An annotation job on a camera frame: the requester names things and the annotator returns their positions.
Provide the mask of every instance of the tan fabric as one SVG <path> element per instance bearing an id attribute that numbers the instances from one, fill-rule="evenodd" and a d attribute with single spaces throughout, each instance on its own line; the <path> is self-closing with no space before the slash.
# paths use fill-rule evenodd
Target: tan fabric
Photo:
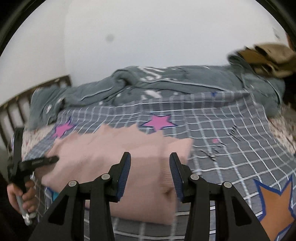
<path id="1" fill-rule="evenodd" d="M 255 45 L 255 49 L 277 64 L 288 63 L 296 57 L 296 53 L 284 44 Z"/>
<path id="2" fill-rule="evenodd" d="M 136 125 L 119 129 L 102 125 L 93 134 L 75 132 L 56 139 L 47 156 L 59 161 L 35 171 L 42 184 L 60 192 L 71 180 L 93 181 L 120 161 L 125 151 L 131 153 L 131 169 L 124 196 L 110 203 L 116 217 L 171 224 L 176 209 L 176 193 L 169 168 L 169 155 L 177 152 L 186 163 L 192 139 L 163 136 L 162 131 L 145 134 Z"/>
<path id="3" fill-rule="evenodd" d="M 255 45 L 238 53 L 262 76 L 284 78 L 296 71 L 296 53 L 283 44 Z"/>

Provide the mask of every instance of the teal fabric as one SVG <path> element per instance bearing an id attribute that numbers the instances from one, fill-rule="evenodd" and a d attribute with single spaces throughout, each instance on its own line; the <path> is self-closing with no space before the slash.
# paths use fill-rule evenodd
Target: teal fabric
<path id="1" fill-rule="evenodd" d="M 54 200 L 57 198 L 58 195 L 59 195 L 59 194 L 58 194 L 57 192 L 54 192 L 54 193 L 52 194 L 52 201 L 54 201 Z"/>
<path id="2" fill-rule="evenodd" d="M 92 104 L 120 106 L 131 101 L 215 91 L 247 90 L 264 106 L 267 117 L 279 113 L 285 91 L 283 80 L 263 78 L 238 55 L 228 57 L 225 66 L 174 66 L 167 68 L 130 66 L 111 76 L 78 87 L 51 86 L 32 96 L 28 129 L 56 121 L 63 108 Z"/>

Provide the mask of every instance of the white wall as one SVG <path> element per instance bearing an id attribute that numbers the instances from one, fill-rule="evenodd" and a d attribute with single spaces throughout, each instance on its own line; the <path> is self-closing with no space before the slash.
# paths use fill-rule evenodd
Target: white wall
<path id="1" fill-rule="evenodd" d="M 65 75 L 65 15 L 72 0 L 47 0 L 20 26 L 0 57 L 0 104 Z"/>
<path id="2" fill-rule="evenodd" d="M 73 0 L 66 68 L 78 85 L 129 65 L 226 64 L 235 49 L 277 41 L 273 20 L 255 0 Z"/>

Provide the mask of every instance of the gray plaid sheet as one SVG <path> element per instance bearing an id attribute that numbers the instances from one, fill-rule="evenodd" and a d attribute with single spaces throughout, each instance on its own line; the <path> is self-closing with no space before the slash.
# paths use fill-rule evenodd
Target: gray plaid sheet
<path id="1" fill-rule="evenodd" d="M 66 131 L 66 136 L 72 131 L 80 134 L 95 132 L 102 123 L 114 128 L 136 123 L 141 131 L 150 134 L 154 132 L 153 128 L 142 124 L 150 121 L 152 114 L 171 116 L 170 122 L 176 126 L 163 128 L 165 136 L 193 139 L 188 166 L 194 173 L 212 183 L 231 182 L 259 219 L 271 215 L 266 213 L 262 203 L 264 195 L 260 187 L 280 196 L 290 184 L 289 213 L 296 218 L 296 192 L 293 192 L 296 187 L 296 160 L 272 136 L 263 107 L 255 103 L 247 91 L 172 96 L 131 102 L 118 107 L 92 105 L 66 109 L 59 113 L 56 126 L 71 119 L 75 127 Z M 234 125 L 237 131 L 230 135 Z M 53 128 L 26 159 L 42 156 L 53 145 L 54 132 Z M 205 152 L 215 154 L 217 161 L 212 161 Z M 45 192 L 45 195 L 47 198 L 43 198 L 45 203 L 40 204 L 40 214 L 46 210 L 46 202 L 51 202 L 50 193 Z M 210 212 L 210 240 L 215 240 L 214 202 L 211 202 Z M 114 217 L 112 222 L 116 240 L 183 240 L 188 214 L 189 205 L 179 204 L 171 226 Z M 280 229 L 275 240 L 280 240 L 289 223 L 286 227 L 274 225 L 273 229 Z M 85 240 L 89 240 L 87 210 L 84 230 Z"/>

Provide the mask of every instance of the human hand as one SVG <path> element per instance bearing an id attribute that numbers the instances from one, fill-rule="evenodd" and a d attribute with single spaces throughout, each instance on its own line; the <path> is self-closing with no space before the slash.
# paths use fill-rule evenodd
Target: human hand
<path id="1" fill-rule="evenodd" d="M 25 183 L 27 192 L 23 194 L 22 190 L 18 188 L 15 184 L 11 183 L 7 186 L 8 199 L 12 207 L 20 213 L 19 206 L 15 196 L 22 196 L 24 203 L 22 205 L 24 210 L 28 210 L 29 213 L 36 211 L 37 209 L 37 199 L 35 197 L 36 190 L 34 188 L 34 182 L 32 180 Z"/>

